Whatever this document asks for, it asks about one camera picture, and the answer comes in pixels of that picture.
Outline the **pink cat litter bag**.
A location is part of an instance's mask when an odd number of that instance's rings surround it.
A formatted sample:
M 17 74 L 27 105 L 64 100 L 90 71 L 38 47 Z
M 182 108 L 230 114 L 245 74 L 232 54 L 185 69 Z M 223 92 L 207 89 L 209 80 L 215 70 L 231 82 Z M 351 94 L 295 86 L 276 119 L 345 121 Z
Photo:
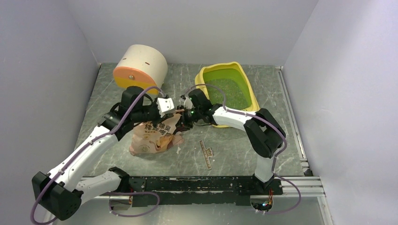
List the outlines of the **pink cat litter bag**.
M 156 127 L 151 122 L 141 123 L 132 132 L 129 146 L 131 155 L 155 154 L 165 152 L 175 145 L 184 142 L 182 134 L 177 130 L 177 123 L 181 119 L 178 113 L 164 120 Z

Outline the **torn bag top strip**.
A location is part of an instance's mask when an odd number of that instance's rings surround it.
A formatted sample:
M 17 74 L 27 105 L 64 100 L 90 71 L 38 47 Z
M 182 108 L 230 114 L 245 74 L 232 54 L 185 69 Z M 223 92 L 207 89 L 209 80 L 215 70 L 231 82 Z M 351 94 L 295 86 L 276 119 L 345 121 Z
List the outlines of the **torn bag top strip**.
M 213 151 L 211 150 L 211 148 L 207 148 L 205 146 L 203 140 L 200 140 L 199 144 L 200 144 L 200 149 L 202 151 L 202 154 L 204 156 L 204 160 L 205 160 L 205 163 L 206 163 L 207 170 L 211 170 L 212 169 L 212 165 L 211 165 L 211 162 L 210 162 L 210 158 L 212 158 L 214 156 L 213 155 Z

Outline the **white orange cylindrical bin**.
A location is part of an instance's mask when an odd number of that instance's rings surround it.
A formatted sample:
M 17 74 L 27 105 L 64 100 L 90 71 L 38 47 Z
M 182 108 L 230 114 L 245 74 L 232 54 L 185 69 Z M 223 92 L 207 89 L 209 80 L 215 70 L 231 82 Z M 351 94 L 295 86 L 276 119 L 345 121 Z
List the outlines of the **white orange cylindrical bin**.
M 121 88 L 161 88 L 167 71 L 167 61 L 161 52 L 147 45 L 131 45 L 113 70 L 113 78 Z

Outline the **yellow green litter box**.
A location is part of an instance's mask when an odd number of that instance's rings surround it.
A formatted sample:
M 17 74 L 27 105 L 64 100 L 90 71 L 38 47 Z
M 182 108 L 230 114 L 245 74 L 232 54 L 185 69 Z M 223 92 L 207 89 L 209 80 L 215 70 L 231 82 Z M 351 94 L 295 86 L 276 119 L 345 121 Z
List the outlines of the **yellow green litter box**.
M 195 76 L 195 84 L 212 104 L 221 104 L 223 94 L 226 106 L 241 111 L 258 111 L 260 106 L 242 66 L 236 62 L 203 67 Z

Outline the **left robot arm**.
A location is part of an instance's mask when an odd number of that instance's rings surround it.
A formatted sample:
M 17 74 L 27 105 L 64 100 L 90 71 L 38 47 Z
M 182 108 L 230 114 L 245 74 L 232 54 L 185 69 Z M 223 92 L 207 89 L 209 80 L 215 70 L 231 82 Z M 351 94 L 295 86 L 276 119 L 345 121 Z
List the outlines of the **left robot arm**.
M 87 180 L 83 180 L 83 176 L 90 166 L 136 125 L 143 122 L 158 124 L 174 111 L 172 99 L 162 90 L 159 97 L 151 99 L 150 105 L 144 105 L 148 91 L 137 86 L 128 87 L 122 93 L 121 101 L 102 116 L 89 137 L 77 149 L 49 172 L 38 172 L 33 176 L 35 202 L 30 212 L 33 224 L 38 223 L 35 219 L 38 206 L 51 213 L 54 220 L 66 220 L 83 203 L 99 195 L 134 194 L 130 176 L 120 168 L 113 167 Z

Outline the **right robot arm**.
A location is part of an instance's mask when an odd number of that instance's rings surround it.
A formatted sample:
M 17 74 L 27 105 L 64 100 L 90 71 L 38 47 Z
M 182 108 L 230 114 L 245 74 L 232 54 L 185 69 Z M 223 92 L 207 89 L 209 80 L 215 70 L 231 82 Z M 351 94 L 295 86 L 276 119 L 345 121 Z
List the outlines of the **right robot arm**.
M 182 126 L 192 128 L 199 120 L 214 126 L 227 126 L 246 133 L 257 154 L 253 175 L 253 188 L 258 194 L 265 194 L 271 188 L 275 177 L 276 151 L 286 146 L 286 133 L 272 114 L 264 108 L 247 112 L 212 104 L 201 89 L 193 89 L 180 97 L 183 103 Z

